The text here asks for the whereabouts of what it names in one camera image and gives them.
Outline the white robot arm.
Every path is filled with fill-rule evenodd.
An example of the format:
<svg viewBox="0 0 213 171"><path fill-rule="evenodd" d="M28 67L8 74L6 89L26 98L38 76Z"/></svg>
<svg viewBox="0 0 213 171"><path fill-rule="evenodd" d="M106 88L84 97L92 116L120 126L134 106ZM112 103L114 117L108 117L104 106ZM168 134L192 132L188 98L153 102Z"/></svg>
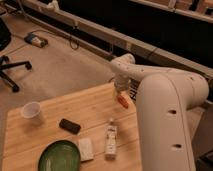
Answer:
<svg viewBox="0 0 213 171"><path fill-rule="evenodd" d="M136 80L136 113L142 171L196 171L186 113L209 94L206 79L176 68L137 65L132 54L113 59L115 90Z"/></svg>

